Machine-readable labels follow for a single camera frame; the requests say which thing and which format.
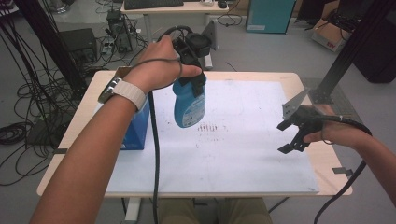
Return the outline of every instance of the bottle label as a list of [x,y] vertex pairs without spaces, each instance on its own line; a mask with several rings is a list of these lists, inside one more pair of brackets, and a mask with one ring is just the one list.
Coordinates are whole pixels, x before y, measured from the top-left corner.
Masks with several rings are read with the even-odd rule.
[[205,95],[201,94],[187,108],[183,115],[183,126],[190,127],[198,123],[205,114]]

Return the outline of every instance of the forearm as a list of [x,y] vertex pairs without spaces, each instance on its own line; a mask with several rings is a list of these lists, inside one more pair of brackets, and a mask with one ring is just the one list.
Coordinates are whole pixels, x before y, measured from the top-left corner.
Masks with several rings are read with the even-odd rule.
[[68,149],[35,210],[32,222],[95,221],[134,112],[135,106],[120,96],[112,97],[103,105]]
[[354,146],[396,206],[396,155],[373,137]]

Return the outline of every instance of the hand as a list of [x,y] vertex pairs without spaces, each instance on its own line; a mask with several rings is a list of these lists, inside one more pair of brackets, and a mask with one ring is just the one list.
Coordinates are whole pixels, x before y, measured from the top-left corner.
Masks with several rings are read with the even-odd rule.
[[[160,42],[151,43],[139,59],[139,63],[150,59],[175,59],[172,39],[169,35],[163,36]],[[193,65],[182,65],[182,77],[194,77],[201,74],[201,68]],[[143,63],[134,68],[124,80],[135,84],[144,93],[159,89],[172,83],[180,73],[180,64],[177,61],[153,61]]]
[[[316,108],[326,115],[335,115],[329,105],[316,105]],[[320,132],[311,133],[304,137],[304,142],[311,143],[327,140],[337,145],[356,148],[365,139],[371,137],[369,134],[347,124],[326,121]]]

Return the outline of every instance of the pants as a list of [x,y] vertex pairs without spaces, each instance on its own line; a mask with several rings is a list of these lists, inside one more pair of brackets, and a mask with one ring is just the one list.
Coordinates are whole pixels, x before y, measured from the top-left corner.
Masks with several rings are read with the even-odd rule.
[[[200,224],[191,199],[160,199],[161,224]],[[272,224],[262,198],[226,199],[218,207],[219,224]]]

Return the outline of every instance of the watch strap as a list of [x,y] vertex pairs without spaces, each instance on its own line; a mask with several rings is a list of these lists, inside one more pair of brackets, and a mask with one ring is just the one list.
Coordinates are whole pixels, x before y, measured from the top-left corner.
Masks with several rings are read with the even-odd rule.
[[113,93],[123,96],[136,105],[140,110],[146,101],[146,94],[142,92],[136,85],[120,80],[114,87]]

